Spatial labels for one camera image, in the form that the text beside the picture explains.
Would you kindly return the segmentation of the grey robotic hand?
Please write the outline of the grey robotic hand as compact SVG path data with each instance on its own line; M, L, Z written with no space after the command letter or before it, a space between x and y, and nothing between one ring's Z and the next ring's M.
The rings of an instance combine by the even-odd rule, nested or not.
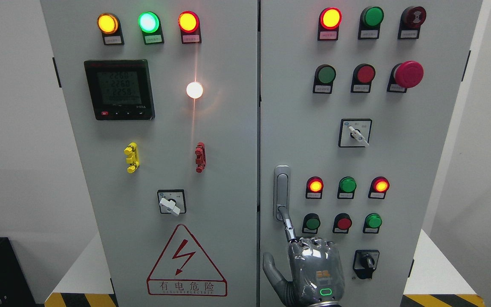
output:
M269 252L263 254L263 270L281 303L286 307L338 307L345 282L337 246L318 237L296 237L287 208L280 206L278 211L288 239L292 281L275 267Z

